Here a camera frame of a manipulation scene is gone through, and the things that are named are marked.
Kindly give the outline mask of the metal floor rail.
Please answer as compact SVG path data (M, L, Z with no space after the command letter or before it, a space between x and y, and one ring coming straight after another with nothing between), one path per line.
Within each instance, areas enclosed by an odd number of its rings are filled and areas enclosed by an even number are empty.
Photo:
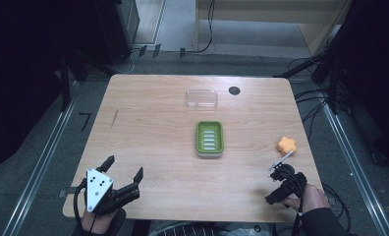
M44 178L44 175L48 169L48 166L53 158L54 152L71 118L80 90L81 84L79 82L73 82L70 91L71 101L68 103L65 110L62 111L58 116L57 122L50 133L50 136L44 146L44 149L41 152L36 165L33 168L32 173L30 174L28 182L17 201L17 204L4 229L4 232L2 233L2 236L18 236Z
M330 127L336 137L339 147L345 157L345 160L350 168L352 176L359 189L363 202L373 221L373 224L379 236L389 236L389 219L385 210L377 198L368 178L362 169L359 158L352 147L350 140L342 126L342 123L337 115L335 115L329 107L323 108L325 116L330 124Z

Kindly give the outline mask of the person's left hand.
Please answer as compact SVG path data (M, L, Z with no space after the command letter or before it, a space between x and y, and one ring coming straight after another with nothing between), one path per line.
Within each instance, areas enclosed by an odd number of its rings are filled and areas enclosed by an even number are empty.
M95 234L104 234L108 231L116 214L116 211L105 215L96 215L92 212L85 211L81 218L83 230Z

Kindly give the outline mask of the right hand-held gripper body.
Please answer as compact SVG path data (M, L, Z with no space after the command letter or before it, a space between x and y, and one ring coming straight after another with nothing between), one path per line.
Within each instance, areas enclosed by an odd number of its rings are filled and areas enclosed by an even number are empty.
M293 166L284 163L288 157L294 152L288 151L282 158L275 161L269 167L269 177L273 181L280 181L281 185L265 197L265 200L270 204L278 204L294 194L296 197L301 198L304 194L307 184L307 178L302 172L295 172Z

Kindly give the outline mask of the person's right hand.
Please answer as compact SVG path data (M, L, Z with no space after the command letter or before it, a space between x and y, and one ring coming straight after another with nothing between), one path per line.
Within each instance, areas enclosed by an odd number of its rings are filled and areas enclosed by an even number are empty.
M305 191L300 198L286 198L282 203L300 213L307 213L318 208L330 208L324 192L310 184L305 186Z

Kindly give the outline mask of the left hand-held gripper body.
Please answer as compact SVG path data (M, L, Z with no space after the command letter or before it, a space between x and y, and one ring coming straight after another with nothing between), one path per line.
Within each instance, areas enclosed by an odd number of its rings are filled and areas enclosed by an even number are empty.
M89 168L86 171L85 210L105 215L139 198L139 184L131 183L118 190L114 181L104 173Z

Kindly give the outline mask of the black metal stand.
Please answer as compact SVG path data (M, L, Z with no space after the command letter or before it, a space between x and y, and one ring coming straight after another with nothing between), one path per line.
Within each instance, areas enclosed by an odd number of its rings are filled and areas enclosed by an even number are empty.
M78 50L62 53L59 57L59 64L62 93L61 111L64 112L71 102L69 74L72 73L77 81L84 81L87 78L87 71Z
M276 78L289 79L316 65L312 77L323 81L336 63L346 75L366 80L389 72L389 0L353 0L344 23L322 51Z

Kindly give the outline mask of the green soap dish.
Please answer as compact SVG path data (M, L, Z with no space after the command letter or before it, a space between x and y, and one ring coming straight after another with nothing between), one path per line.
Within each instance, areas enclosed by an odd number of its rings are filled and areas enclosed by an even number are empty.
M195 128L195 151L205 158L219 157L224 151L223 126L218 121L200 121Z

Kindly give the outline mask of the orange flower-shaped soap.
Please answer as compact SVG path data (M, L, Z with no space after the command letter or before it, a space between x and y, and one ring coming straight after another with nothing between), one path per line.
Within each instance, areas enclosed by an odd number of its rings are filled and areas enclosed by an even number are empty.
M294 139L290 139L287 137L282 137L281 140L277 143L276 148L283 154L286 155L289 152L296 152L297 145Z

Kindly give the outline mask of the person's striped clothing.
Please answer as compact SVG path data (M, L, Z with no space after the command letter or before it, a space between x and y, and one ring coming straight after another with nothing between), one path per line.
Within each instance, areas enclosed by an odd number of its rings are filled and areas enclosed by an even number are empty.
M191 221L152 221L147 236L221 236L216 225Z

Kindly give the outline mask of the light wooden cabinet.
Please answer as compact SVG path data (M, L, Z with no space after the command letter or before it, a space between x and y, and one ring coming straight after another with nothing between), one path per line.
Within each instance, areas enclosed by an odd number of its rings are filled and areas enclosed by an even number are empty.
M214 20L298 24L312 56L325 47L333 29L342 23L353 0L194 0L194 47L198 49L199 21L208 19L214 1Z

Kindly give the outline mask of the black equipment box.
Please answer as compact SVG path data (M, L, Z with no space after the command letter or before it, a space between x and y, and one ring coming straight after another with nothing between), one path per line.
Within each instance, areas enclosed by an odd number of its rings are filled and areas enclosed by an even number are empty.
M119 64L131 55L139 28L136 0L93 0L102 31L102 59L108 65Z

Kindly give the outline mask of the clear plastic container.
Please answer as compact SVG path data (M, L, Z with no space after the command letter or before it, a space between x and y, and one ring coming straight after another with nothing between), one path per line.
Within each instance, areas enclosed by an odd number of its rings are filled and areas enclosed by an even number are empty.
M215 110L218 106L217 92L214 89L189 89L185 106L194 110Z

